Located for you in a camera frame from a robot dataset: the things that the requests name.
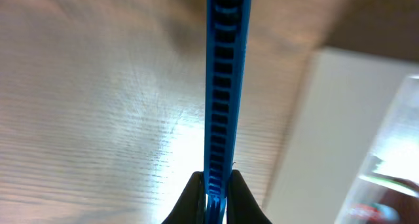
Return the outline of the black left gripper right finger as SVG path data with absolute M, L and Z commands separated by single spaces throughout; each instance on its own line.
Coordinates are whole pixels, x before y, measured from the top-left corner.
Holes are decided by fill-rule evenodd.
M 227 224 L 272 224 L 238 170 L 232 171 L 228 182 Z

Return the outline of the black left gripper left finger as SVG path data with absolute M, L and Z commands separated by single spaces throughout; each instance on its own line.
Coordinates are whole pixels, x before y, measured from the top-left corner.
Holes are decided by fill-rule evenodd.
M 204 224 L 206 193 L 203 172 L 193 172 L 162 224 Z

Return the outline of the white green toothpaste tube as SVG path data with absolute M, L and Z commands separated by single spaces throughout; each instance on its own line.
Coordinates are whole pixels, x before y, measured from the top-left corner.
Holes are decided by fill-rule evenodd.
M 335 221 L 418 224 L 418 76 L 402 83 Z

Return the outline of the blue disposable razor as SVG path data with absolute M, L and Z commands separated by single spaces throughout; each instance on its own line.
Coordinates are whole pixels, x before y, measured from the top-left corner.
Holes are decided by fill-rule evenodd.
M 205 222 L 227 206 L 246 58 L 251 0 L 207 0 L 204 181 Z

